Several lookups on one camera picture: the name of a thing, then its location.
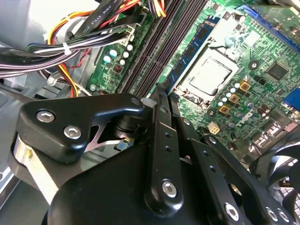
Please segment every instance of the fan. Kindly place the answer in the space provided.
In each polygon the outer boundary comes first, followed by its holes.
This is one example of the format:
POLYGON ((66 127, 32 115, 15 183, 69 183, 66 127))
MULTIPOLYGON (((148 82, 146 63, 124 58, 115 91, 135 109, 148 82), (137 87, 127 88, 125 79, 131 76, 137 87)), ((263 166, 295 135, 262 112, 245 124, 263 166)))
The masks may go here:
POLYGON ((294 220, 299 220, 295 213, 295 202, 300 193, 300 145, 291 145, 264 154, 254 161, 249 169, 262 184, 269 188, 274 198, 282 203, 294 220), (290 157, 293 162, 298 161, 293 165, 283 163, 276 167, 276 162, 282 156, 290 157), (292 188, 292 191, 283 197, 279 192, 280 188, 292 188))

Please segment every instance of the black cable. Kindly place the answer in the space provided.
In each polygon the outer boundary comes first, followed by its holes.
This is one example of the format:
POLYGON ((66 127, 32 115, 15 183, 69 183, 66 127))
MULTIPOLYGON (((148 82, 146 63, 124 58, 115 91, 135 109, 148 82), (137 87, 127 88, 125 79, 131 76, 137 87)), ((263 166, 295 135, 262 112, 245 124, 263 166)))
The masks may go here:
POLYGON ((97 29, 107 18, 109 18, 116 7, 120 8, 122 2, 123 0, 102 1, 95 11, 83 22, 78 31, 74 34, 74 37, 76 38, 81 35, 89 34, 97 29))

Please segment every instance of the red wire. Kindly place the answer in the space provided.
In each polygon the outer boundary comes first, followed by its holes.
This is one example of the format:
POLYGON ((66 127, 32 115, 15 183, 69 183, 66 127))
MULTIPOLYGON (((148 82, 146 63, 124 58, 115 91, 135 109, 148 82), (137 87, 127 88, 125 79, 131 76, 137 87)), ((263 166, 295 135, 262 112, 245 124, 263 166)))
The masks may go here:
POLYGON ((82 54, 82 57, 80 58, 80 62, 76 65, 76 66, 73 66, 73 67, 67 67, 69 69, 75 69, 75 68, 78 68, 78 67, 81 67, 82 63, 83 63, 83 60, 84 60, 84 57, 91 51, 91 49, 87 49, 83 54, 82 54))

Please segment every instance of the mechanical arm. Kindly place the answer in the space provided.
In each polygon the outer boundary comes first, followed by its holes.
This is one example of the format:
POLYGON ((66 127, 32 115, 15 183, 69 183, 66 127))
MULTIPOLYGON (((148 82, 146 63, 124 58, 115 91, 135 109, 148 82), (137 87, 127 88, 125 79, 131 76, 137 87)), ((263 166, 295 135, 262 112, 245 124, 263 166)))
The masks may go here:
POLYGON ((45 225, 296 224, 216 137, 197 134, 160 86, 142 100, 127 93, 26 103, 8 161, 48 201, 45 225), (83 171, 84 152, 125 137, 132 147, 83 171))

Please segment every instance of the black capacitor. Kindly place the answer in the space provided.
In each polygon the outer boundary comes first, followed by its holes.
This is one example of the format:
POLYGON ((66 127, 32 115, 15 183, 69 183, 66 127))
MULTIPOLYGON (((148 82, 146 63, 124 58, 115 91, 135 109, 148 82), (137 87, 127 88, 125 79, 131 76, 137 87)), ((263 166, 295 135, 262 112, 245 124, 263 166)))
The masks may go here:
POLYGON ((233 141, 236 141, 237 139, 235 133, 230 133, 230 137, 233 141))
POLYGON ((271 111, 271 109, 266 105, 266 104, 262 104, 261 105, 262 110, 264 110, 266 113, 269 113, 271 111))
POLYGON ((262 117, 265 117, 267 114, 264 112, 264 110, 262 110, 261 108, 256 110, 258 112, 258 114, 260 114, 262 117))
POLYGON ((227 142, 227 147, 230 151, 234 150, 234 143, 232 142, 227 142))

